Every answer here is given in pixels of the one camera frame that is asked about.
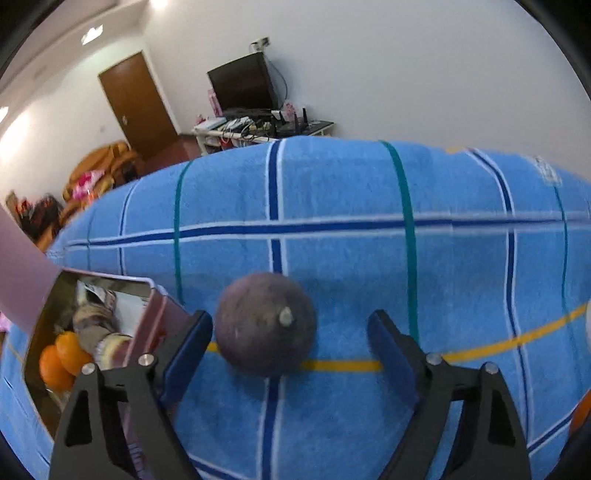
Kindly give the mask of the orange brown sofa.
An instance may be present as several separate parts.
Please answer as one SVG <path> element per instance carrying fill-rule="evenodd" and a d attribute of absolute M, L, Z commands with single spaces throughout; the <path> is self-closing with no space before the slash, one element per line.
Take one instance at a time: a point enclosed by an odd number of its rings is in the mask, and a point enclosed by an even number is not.
<path fill-rule="evenodd" d="M 62 191 L 63 200 L 69 201 L 72 199 L 75 184 L 86 172 L 102 171 L 116 180 L 121 180 L 122 169 L 126 165 L 131 165 L 140 173 L 142 163 L 141 156 L 123 140 L 99 147 L 83 157 L 72 170 Z"/>

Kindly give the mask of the orange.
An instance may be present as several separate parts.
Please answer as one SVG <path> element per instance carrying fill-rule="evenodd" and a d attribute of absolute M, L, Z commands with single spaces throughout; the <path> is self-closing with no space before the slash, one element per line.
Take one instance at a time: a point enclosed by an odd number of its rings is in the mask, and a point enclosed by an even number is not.
<path fill-rule="evenodd" d="M 58 335 L 55 347 L 63 368 L 73 376 L 77 376 L 84 365 L 94 362 L 93 357 L 80 346 L 73 331 Z"/>
<path fill-rule="evenodd" d="M 574 435 L 586 422 L 591 409 L 591 391 L 588 390 L 585 396 L 577 404 L 571 418 L 569 435 Z"/>
<path fill-rule="evenodd" d="M 46 346 L 39 357 L 39 372 L 45 386 L 57 393 L 70 391 L 75 378 L 62 365 L 55 345 Z"/>

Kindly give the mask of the pink floral cushion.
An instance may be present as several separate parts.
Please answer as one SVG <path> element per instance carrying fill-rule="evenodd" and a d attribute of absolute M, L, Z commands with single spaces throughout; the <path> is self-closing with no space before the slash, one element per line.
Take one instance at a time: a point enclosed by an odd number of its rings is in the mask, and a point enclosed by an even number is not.
<path fill-rule="evenodd" d="M 82 200 L 94 191 L 97 182 L 104 176 L 103 170 L 91 170 L 84 172 L 74 183 L 72 198 Z"/>

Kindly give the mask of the pink metal tin box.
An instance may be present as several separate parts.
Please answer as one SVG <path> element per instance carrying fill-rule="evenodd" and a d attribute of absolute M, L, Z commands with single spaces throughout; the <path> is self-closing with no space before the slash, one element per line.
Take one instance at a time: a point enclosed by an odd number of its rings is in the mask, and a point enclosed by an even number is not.
<path fill-rule="evenodd" d="M 53 440 L 52 479 L 197 479 L 171 412 L 211 341 L 145 278 L 62 270 L 25 357 L 25 384 Z"/>

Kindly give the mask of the paper packet in tin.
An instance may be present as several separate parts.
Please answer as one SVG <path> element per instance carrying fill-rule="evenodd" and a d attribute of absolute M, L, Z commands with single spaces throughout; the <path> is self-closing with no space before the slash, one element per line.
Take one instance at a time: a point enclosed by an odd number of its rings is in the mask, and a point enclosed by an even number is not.
<path fill-rule="evenodd" d="M 144 296 L 105 289 L 81 281 L 77 282 L 76 301 L 78 305 L 94 303 L 105 307 L 110 312 L 115 330 L 129 336 L 135 335 L 148 303 Z"/>

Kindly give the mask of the large purple turnip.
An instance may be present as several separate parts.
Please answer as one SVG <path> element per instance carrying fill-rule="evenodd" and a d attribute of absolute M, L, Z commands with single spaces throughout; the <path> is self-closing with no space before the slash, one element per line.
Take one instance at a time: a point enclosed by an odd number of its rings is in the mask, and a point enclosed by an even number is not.
<path fill-rule="evenodd" d="M 226 287 L 214 314 L 219 352 L 246 375 L 277 377 L 297 370 L 317 334 L 315 306 L 280 273 L 252 273 Z"/>

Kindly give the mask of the pink tin lid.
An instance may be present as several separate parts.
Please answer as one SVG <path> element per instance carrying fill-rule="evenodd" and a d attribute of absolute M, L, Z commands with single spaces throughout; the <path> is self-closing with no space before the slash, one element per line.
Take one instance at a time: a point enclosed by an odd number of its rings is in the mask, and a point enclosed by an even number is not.
<path fill-rule="evenodd" d="M 61 269 L 26 237 L 4 209 L 0 224 L 1 312 L 31 334 Z"/>

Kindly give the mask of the blue plaid towel cloth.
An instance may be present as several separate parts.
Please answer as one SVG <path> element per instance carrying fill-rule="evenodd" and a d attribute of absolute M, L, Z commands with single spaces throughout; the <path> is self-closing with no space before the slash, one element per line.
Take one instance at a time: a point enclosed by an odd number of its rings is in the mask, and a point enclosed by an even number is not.
<path fill-rule="evenodd" d="M 214 311 L 253 272 L 318 314 L 301 372 L 245 376 L 216 349 L 174 415 L 209 479 L 375 479 L 410 409 L 370 351 L 387 311 L 427 352 L 497 364 L 545 478 L 590 389 L 590 184 L 538 157 L 297 137 L 219 152 L 109 192 L 49 250 Z"/>

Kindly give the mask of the white tv stand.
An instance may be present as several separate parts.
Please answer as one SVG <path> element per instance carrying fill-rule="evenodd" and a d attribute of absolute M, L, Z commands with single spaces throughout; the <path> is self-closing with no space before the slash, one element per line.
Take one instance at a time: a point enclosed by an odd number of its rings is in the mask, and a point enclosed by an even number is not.
<path fill-rule="evenodd" d="M 329 136 L 334 122 L 308 120 L 307 123 L 256 122 L 249 117 L 222 122 L 206 120 L 194 126 L 191 133 L 197 140 L 200 155 L 232 148 L 249 147 L 294 136 Z"/>

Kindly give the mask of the sugarcane piece in tin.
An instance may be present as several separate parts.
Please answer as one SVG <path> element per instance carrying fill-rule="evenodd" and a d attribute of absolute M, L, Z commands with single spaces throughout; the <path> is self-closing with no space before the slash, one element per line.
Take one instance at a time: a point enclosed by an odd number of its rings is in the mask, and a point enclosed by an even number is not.
<path fill-rule="evenodd" d="M 117 332 L 112 312 L 95 303 L 79 306 L 73 314 L 72 324 L 80 346 L 87 351 L 93 350 L 106 335 Z"/>

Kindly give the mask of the white floral enamel mug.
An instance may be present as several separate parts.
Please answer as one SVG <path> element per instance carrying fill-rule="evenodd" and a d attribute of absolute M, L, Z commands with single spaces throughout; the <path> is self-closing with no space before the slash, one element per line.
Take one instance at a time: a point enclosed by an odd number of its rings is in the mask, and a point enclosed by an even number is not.
<path fill-rule="evenodd" d="M 585 313 L 585 337 L 589 351 L 591 350 L 591 300 L 587 302 Z"/>

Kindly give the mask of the black television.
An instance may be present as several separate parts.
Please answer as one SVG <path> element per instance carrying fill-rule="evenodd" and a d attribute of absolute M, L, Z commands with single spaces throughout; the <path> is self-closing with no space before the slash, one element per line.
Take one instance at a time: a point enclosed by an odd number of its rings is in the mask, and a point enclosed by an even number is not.
<path fill-rule="evenodd" d="M 276 110 L 279 107 L 269 68 L 261 52 L 218 66 L 208 71 L 207 76 L 223 112 Z"/>

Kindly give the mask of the orange in tin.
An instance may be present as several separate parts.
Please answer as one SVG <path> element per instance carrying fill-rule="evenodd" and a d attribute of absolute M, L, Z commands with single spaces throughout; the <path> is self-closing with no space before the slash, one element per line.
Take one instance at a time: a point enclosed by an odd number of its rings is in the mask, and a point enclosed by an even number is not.
<path fill-rule="evenodd" d="M 39 372 L 45 386 L 57 393 L 70 391 L 75 378 L 62 365 L 55 345 L 46 346 L 39 357 Z"/>

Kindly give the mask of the brown wooden door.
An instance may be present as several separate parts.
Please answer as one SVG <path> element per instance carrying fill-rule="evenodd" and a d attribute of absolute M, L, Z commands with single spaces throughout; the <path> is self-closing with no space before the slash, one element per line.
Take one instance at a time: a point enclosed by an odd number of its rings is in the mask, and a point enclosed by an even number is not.
<path fill-rule="evenodd" d="M 130 147 L 151 158 L 177 139 L 162 97 L 140 51 L 98 75 Z"/>

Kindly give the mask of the sugarcane piece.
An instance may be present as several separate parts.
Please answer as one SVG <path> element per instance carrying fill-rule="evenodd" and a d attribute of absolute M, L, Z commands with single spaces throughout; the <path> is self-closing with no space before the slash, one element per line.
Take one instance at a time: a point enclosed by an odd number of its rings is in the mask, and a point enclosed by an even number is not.
<path fill-rule="evenodd" d="M 93 358 L 101 371 L 120 368 L 124 365 L 127 350 L 132 338 L 121 333 L 110 333 L 100 340 Z"/>
<path fill-rule="evenodd" d="M 87 351 L 93 350 L 106 335 L 117 332 L 112 312 L 95 303 L 79 306 L 73 314 L 72 324 L 80 346 Z"/>

